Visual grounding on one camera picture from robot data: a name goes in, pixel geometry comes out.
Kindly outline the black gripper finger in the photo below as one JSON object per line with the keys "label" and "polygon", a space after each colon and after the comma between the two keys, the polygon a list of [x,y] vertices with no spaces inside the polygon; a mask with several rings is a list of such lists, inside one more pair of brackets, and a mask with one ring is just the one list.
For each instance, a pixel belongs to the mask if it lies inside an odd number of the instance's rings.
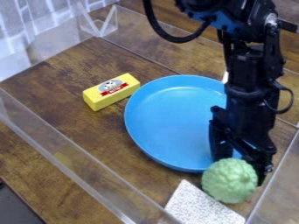
{"label": "black gripper finger", "polygon": [[227,131],[216,126],[209,124],[209,153],[212,161],[216,162],[223,158],[232,157],[232,146],[228,141]]}
{"label": "black gripper finger", "polygon": [[267,174],[274,170],[272,156],[272,154],[257,152],[243,157],[256,172],[257,186],[263,185]]}

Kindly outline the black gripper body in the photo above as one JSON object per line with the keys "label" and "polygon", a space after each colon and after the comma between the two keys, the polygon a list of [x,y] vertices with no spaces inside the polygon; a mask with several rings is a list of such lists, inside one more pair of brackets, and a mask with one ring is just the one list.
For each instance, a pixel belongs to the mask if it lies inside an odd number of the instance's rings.
{"label": "black gripper body", "polygon": [[232,150],[244,157],[261,152],[275,155],[276,146],[269,137],[276,115],[259,105],[212,106],[209,124],[215,124],[228,133]]}

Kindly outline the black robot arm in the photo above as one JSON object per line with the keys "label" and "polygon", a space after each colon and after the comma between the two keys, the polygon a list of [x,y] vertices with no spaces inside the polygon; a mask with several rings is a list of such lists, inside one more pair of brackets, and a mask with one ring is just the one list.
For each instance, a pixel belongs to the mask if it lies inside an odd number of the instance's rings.
{"label": "black robot arm", "polygon": [[288,111],[278,107],[290,88],[276,81],[286,64],[276,5],[274,0],[175,0],[175,6],[189,18],[209,22],[223,44],[227,104],[209,109],[211,157],[217,161],[239,152],[263,182],[276,154],[268,132],[276,115]]}

